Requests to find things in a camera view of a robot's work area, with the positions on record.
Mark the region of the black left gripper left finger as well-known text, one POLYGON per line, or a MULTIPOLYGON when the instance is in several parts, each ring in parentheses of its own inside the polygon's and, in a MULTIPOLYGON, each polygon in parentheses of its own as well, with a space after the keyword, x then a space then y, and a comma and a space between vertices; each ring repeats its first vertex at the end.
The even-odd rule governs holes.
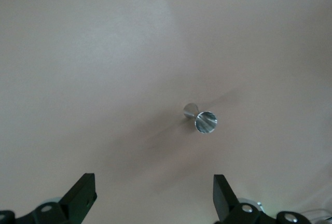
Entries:
POLYGON ((19 218, 3 210, 1 223, 82 223, 96 199, 95 175, 85 173, 59 202, 46 202, 19 218))

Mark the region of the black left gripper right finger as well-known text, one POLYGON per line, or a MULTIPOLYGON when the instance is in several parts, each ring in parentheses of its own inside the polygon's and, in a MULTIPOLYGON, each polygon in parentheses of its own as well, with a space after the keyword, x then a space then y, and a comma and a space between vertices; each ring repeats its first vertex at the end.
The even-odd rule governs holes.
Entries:
POLYGON ((213 179, 213 203, 218 215, 218 223, 310 223, 305 216, 288 211, 279 212, 275 218, 272 218, 253 204, 239 202, 224 175, 214 175, 213 179))

